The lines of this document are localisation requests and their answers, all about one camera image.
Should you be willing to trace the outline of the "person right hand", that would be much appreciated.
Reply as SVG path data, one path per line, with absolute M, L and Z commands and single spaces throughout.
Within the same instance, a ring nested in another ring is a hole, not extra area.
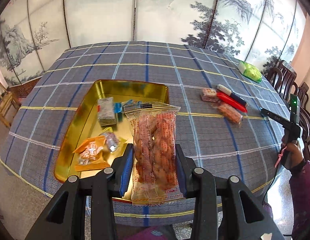
M 286 148 L 286 151 L 288 151 L 288 157 L 283 165 L 287 170 L 291 170 L 304 161 L 302 147 L 298 141 L 282 142 L 282 146 Z

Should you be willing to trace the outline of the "purple sleeve forearm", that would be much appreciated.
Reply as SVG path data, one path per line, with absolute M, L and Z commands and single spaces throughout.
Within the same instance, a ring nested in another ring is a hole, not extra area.
M 294 207 L 292 239 L 310 239 L 310 162 L 303 160 L 290 172 Z

